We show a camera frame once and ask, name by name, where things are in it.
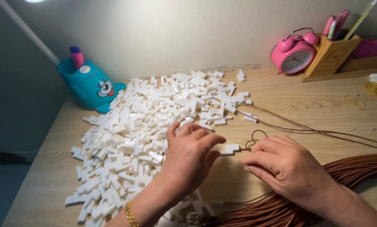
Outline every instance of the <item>right hand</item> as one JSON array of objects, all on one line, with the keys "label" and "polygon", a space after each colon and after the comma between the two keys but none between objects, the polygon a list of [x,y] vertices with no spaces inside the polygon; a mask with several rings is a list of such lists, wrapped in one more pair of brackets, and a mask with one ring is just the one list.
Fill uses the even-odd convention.
[{"label": "right hand", "polygon": [[276,193],[311,212],[327,209],[334,202],[327,200],[342,190],[306,148],[287,136],[261,139],[242,163]]}]

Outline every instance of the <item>cartoon face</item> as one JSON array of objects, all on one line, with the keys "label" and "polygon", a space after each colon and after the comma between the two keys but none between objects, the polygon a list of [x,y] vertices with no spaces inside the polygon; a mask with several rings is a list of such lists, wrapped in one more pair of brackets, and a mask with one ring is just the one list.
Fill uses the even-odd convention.
[{"label": "cartoon face", "polygon": [[108,95],[114,95],[113,83],[110,80],[105,81],[102,79],[97,86],[100,88],[100,91],[97,91],[98,96],[104,98]]}]

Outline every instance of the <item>wooden desk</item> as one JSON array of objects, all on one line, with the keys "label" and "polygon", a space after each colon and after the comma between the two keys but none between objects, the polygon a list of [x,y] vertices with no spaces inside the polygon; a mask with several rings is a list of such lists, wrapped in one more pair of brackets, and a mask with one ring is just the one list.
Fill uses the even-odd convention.
[{"label": "wooden desk", "polygon": [[[254,104],[307,126],[339,132],[351,132],[377,140],[377,98],[365,94],[364,84],[368,78],[357,78],[358,85],[350,79],[326,80],[301,83],[297,77],[276,75],[273,69],[245,71],[246,82],[237,84],[237,92],[249,91]],[[223,81],[237,82],[236,72],[227,73]],[[358,110],[344,100],[350,95],[366,105]],[[275,125],[287,123],[260,113],[250,107],[239,110],[252,112],[263,121]],[[80,139],[90,125],[82,117],[97,115],[84,110],[70,95],[58,114],[45,141],[27,174],[3,226],[77,226],[81,205],[65,208],[65,198],[72,195],[81,182],[77,181],[75,167],[81,162],[73,159],[72,146],[81,147]],[[225,136],[228,143],[244,146],[253,130],[259,128],[268,135],[282,132],[253,124],[234,116],[226,126],[216,126],[216,133]],[[377,153],[356,143],[320,135],[287,134],[308,148],[317,160],[328,163],[344,157]],[[243,171],[240,159],[247,152],[235,156],[220,157],[211,170],[200,191],[206,202],[212,200],[243,201],[270,191],[270,188],[251,174]],[[360,195],[377,209],[377,179],[369,180],[356,189]],[[221,206],[214,206],[220,211]]]}]

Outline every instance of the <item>cartoon tongue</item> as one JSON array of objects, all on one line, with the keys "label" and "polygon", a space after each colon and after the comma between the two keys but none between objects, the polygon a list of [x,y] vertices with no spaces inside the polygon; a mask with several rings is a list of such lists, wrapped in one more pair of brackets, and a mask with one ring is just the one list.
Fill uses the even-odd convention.
[{"label": "cartoon tongue", "polygon": [[114,95],[114,89],[111,89],[111,91],[108,95],[113,96]]}]

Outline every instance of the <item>highlighter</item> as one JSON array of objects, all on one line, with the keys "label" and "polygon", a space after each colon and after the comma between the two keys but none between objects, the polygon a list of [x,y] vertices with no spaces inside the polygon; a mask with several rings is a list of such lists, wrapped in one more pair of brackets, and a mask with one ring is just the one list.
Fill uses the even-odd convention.
[{"label": "highlighter", "polygon": [[69,50],[73,64],[75,65],[76,70],[78,70],[85,63],[84,55],[82,54],[80,48],[77,46],[71,46]]}]

